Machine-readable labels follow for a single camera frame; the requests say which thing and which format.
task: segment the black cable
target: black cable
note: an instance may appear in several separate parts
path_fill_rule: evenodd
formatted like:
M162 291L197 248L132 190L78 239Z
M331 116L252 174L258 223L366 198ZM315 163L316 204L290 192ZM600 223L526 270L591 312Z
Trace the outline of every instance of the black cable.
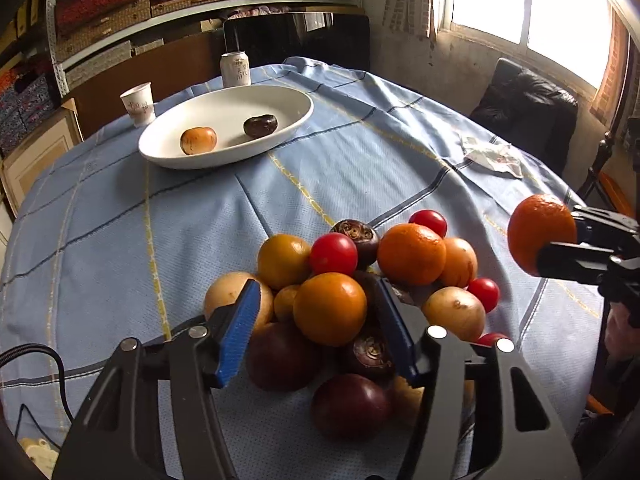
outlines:
M22 414L24 412L27 412L29 414L29 416L31 417L31 420L35 424L36 428L38 428L42 436L46 438L53 447L55 447L58 451L60 451L60 446L56 444L53 441L53 439L47 433L45 433L45 431L40 427L40 424L38 424L38 421L33 416L33 413L31 413L31 410L24 402L20 405L20 411L18 411L18 422L15 425L15 431L14 431L15 439L18 440L18 432L20 431L20 424L22 423Z
M18 357L22 357L23 355L30 354L32 352L40 352L42 354L46 354L52 357L53 360L58 365L58 384L60 386L60 400L62 401L62 406L65 409L66 416L68 416L69 421L73 422L74 416L71 414L69 405L66 403L65 366L62 364L62 359L53 348L50 348L46 345L42 345L40 343L27 343L26 345L15 346L10 350L7 350L3 354L0 354L0 368L9 364L14 359L17 359Z

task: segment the tablecloth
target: tablecloth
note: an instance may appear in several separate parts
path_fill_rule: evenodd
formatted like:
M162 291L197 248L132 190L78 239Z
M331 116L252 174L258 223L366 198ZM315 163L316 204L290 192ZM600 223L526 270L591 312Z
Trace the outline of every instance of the tablecloth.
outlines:
M343 218L367 221L383 234L432 208L449 221L449 235L473 245L479 274L500 286L487 329L513 338L572 434L590 384L602 300L593 287L525 274L506 239L510 213L533 193L579 203L567 184L525 153L522 180L465 160L460 134L503 141L371 73L299 57L251 73L254 84L297 88L314 101L295 137L268 153L213 170L166 170L138 153L142 128L123 116L39 176L0 278L0 351L26 342L57 349L76 411L121 339L171 338L201 312L212 280L255 270L270 235L312 242ZM192 86L156 111L221 87L220 78ZM54 372L46 357L25 356L2 369L0 396L11 426L25 403L61 442L68 421ZM309 421L311 393L259 391L244 369L215 392L239 477L394 478L408 431L391 424L366 446L327 442ZM165 460L180 477L168 396L162 386ZM20 436L37 434L23 424Z

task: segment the white oval bowl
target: white oval bowl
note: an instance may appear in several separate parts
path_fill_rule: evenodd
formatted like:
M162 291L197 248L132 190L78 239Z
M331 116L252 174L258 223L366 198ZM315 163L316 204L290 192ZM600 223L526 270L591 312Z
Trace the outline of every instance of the white oval bowl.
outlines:
M167 110L146 127L138 149L148 160L174 170L196 170L230 164L286 142L314 111L304 92L285 86L237 86L189 99ZM272 114L278 127L271 135L251 140L242 125L249 117ZM182 133L196 126L213 128L218 142L212 152L185 155Z

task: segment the plaid tablecloth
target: plaid tablecloth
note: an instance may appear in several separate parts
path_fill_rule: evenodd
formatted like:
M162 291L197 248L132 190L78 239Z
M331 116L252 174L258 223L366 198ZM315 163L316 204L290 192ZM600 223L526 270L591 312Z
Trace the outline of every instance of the plaid tablecloth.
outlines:
M142 130L123 116L38 178L6 252L0 350L26 342L56 348L75 411L121 339L169 339L201 312L212 280L255 270L271 234L312 242L343 218L382 234L432 208L447 218L450 235L476 249L480 275L500 285L487 328L514 339L571 434L590 384L602 302L594 288L528 276L506 239L510 213L525 197L549 192L578 202L567 185L528 155L522 180L466 161L460 133L502 141L370 73L290 58L252 69L252 81L308 92L315 105L296 137L268 153L215 170L166 170L141 157ZM216 78L187 88L156 111L221 87ZM61 442L68 421L54 372L46 357L25 356L1 371L0 396L10 425L25 403ZM168 389L159 393L165 460L180 477ZM394 478L408 431L391 424L366 446L326 442L309 421L311 394L261 392L244 371L215 393L239 477ZM22 425L20 436L37 434Z

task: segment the cherry tomato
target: cherry tomato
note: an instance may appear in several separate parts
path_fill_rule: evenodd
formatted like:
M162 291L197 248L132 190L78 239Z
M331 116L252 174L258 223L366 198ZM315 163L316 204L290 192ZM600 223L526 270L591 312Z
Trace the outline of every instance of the cherry tomato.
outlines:
M489 332L484 334L476 343L479 345L493 346L498 339L511 339L509 336L501 334L500 332Z
M447 234L447 221L437 211L431 209L421 209L416 211L409 218L409 224L424 225L436 233L440 238Z
M494 280L490 280L489 278L472 280L466 290L480 300L486 313L491 312L496 305L498 305L498 301L500 301L500 289Z
M327 233L312 245L309 263L314 274L341 272L351 275L358 265L358 249L347 235Z

